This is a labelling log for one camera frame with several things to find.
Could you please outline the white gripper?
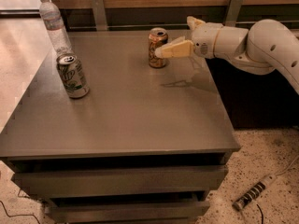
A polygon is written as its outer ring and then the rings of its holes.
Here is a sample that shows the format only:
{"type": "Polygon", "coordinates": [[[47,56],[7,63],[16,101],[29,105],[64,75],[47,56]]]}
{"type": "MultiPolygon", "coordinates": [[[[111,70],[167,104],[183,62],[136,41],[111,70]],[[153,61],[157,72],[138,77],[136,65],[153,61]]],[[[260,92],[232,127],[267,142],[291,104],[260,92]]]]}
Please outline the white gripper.
{"type": "Polygon", "coordinates": [[[187,17],[187,24],[192,31],[192,41],[184,36],[178,37],[170,43],[157,48],[155,54],[158,58],[189,57],[193,51],[199,57],[212,59],[214,47],[220,29],[220,23],[205,23],[193,16],[187,17]]]}

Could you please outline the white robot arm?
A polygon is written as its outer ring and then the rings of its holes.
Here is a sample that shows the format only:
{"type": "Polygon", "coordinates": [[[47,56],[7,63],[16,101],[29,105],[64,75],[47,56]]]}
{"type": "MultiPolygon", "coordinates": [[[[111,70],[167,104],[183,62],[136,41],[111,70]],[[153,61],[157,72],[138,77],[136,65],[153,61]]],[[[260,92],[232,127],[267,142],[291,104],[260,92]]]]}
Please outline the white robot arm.
{"type": "Polygon", "coordinates": [[[223,59],[254,74],[279,71],[299,93],[299,40],[279,21],[261,20],[251,28],[224,26],[189,16],[191,37],[179,37],[155,50],[159,58],[188,57],[223,59]]]}

